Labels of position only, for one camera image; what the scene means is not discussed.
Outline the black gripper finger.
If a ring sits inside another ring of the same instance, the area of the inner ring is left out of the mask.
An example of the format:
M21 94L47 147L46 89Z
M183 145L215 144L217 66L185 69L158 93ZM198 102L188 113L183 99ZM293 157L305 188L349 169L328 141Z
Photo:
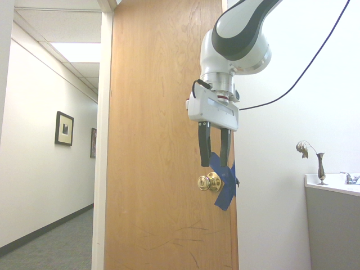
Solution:
M221 146L220 146L220 165L226 167L231 149L231 130L227 128L221 129Z
M210 139L210 122L201 121L198 127L199 149L201 156L201 166L209 167L211 159L211 139Z

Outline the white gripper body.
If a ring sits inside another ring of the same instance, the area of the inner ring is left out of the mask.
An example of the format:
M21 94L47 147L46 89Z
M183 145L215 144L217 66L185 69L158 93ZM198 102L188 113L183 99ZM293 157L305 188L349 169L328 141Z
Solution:
M239 128L239 108L233 103L224 105L217 95L205 87L195 84L194 93L186 101L188 116L196 122L210 122L216 128L237 131Z

